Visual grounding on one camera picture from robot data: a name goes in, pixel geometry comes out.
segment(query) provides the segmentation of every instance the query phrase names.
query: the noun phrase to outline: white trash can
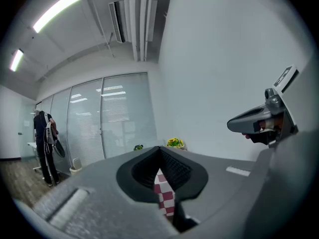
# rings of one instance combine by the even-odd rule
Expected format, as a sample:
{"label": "white trash can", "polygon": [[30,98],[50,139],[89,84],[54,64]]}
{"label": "white trash can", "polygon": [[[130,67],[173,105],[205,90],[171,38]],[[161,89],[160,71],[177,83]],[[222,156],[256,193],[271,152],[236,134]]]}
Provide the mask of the white trash can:
{"label": "white trash can", "polygon": [[81,171],[82,170],[82,168],[80,168],[80,169],[75,169],[74,167],[71,167],[70,168],[70,172],[71,172],[71,176],[74,176],[74,175],[76,175],[79,171]]}
{"label": "white trash can", "polygon": [[81,160],[77,157],[73,159],[73,166],[70,168],[71,176],[82,170]]}

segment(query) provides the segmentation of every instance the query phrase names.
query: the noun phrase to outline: backpack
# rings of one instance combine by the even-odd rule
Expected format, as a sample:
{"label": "backpack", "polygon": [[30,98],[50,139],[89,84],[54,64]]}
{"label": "backpack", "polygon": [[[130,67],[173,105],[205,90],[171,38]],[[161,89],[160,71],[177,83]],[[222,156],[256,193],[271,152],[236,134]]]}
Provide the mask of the backpack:
{"label": "backpack", "polygon": [[44,153],[45,155],[48,155],[50,153],[49,145],[52,146],[52,148],[55,149],[56,153],[64,158],[65,157],[65,152],[64,149],[59,142],[58,138],[56,135],[53,134],[52,132],[52,123],[49,121],[48,114],[44,113],[44,118],[46,122],[46,127],[44,131],[44,136],[43,136],[43,141],[44,141]]}
{"label": "backpack", "polygon": [[44,118],[46,122],[46,127],[44,130],[43,140],[44,140],[44,152],[47,155],[50,153],[49,145],[54,147],[56,145],[58,138],[52,133],[52,123],[49,121],[47,113],[44,113]]}

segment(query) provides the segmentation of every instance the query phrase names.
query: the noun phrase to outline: checkered cloth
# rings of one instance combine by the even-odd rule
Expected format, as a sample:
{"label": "checkered cloth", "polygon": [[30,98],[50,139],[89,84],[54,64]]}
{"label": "checkered cloth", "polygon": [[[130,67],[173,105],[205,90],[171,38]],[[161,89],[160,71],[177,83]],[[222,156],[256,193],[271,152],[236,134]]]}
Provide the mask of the checkered cloth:
{"label": "checkered cloth", "polygon": [[156,175],[154,191],[159,195],[159,209],[162,213],[166,216],[173,216],[175,192],[166,181],[161,170]]}

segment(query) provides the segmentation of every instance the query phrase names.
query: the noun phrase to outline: glass wall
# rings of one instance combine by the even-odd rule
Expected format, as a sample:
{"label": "glass wall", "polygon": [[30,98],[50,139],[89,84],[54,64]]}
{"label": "glass wall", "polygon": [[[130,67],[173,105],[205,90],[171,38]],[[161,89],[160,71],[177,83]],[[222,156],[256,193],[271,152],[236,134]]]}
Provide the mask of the glass wall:
{"label": "glass wall", "polygon": [[105,78],[102,136],[107,158],[147,146],[157,139],[147,74]]}
{"label": "glass wall", "polygon": [[42,111],[41,109],[42,109],[42,102],[39,103],[39,104],[37,104],[37,105],[35,106],[35,110],[36,110],[36,111],[39,111],[39,112],[40,112],[40,111]]}
{"label": "glass wall", "polygon": [[19,111],[19,145],[21,159],[35,156],[35,150],[27,146],[28,142],[34,142],[33,118],[35,104],[32,101],[22,99]]}
{"label": "glass wall", "polygon": [[102,79],[72,87],[68,113],[67,137],[72,159],[83,166],[104,159],[100,106]]}
{"label": "glass wall", "polygon": [[52,118],[56,122],[56,128],[59,131],[58,139],[65,152],[65,157],[63,158],[60,157],[55,151],[53,151],[54,164],[57,170],[67,174],[70,173],[69,168],[72,166],[70,162],[66,137],[66,116],[70,91],[71,88],[54,94],[50,112]]}
{"label": "glass wall", "polygon": [[86,166],[157,141],[147,73],[80,84],[40,105],[56,121],[65,157],[54,152],[53,158],[64,173],[69,173],[74,158]]}
{"label": "glass wall", "polygon": [[42,101],[41,111],[50,114],[52,97],[53,96],[50,96]]}

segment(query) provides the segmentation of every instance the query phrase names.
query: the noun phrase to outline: floor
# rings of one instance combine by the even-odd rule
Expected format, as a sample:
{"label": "floor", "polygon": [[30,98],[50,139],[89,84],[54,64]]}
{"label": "floor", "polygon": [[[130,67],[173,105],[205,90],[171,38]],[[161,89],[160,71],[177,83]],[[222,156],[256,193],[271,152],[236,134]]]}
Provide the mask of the floor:
{"label": "floor", "polygon": [[[0,173],[11,196],[29,207],[54,188],[54,186],[50,188],[44,182],[41,170],[36,172],[33,170],[33,167],[37,166],[39,165],[35,158],[0,162]],[[60,181],[67,178],[68,176],[60,173]]]}

